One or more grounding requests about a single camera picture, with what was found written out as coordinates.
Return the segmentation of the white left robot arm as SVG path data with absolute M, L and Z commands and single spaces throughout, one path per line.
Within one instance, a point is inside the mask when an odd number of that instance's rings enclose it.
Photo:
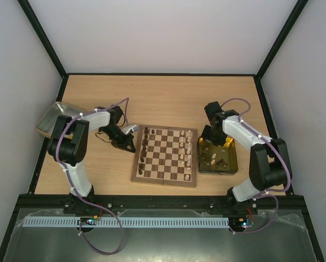
M 97 107 L 73 117 L 59 115 L 56 118 L 48 154 L 53 156 L 66 174 L 72 195 L 85 198 L 93 191 L 84 165 L 90 132 L 97 130 L 106 134 L 115 148 L 131 153 L 136 151 L 133 133 L 139 127 L 136 124 L 127 124 L 123 129 L 119 127 L 117 124 L 123 116 L 120 106 L 112 105 L 109 108 Z

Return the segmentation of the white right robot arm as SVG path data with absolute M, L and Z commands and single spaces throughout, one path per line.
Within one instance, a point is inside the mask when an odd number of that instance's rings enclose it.
M 227 191 L 226 207 L 233 214 L 243 210 L 248 200 L 288 191 L 292 180 L 286 142 L 266 136 L 245 122 L 242 116 L 250 111 L 250 103 L 242 98 L 236 100 L 245 102 L 247 110 L 223 110 L 217 101 L 207 104 L 204 111 L 210 124 L 201 134 L 203 141 L 218 147 L 224 146 L 230 136 L 250 153 L 248 178 Z

